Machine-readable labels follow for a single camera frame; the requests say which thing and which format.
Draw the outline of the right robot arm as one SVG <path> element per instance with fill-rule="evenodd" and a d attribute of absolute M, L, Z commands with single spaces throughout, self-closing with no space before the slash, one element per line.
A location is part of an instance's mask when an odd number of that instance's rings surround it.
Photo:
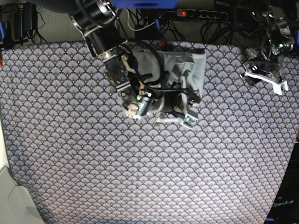
<path fill-rule="evenodd" d="M 203 70 L 195 72 L 195 55 L 181 57 L 158 51 L 144 41 L 128 46 L 115 27 L 121 9 L 108 0 L 38 0 L 36 4 L 57 13 L 68 14 L 81 33 L 92 57 L 102 59 L 116 87 L 125 114 L 140 119 L 148 114 L 169 113 L 171 119 L 192 127 L 198 115 L 190 107 L 201 101 Z"/>

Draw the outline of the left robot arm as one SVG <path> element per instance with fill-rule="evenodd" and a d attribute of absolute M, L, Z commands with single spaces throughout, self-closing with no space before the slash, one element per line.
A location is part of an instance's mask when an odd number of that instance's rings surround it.
<path fill-rule="evenodd" d="M 260 44 L 247 50 L 241 77 L 251 86 L 261 81 L 280 84 L 284 81 L 283 58 L 295 44 L 285 11 L 277 0 L 253 0 L 251 13 L 261 31 Z"/>

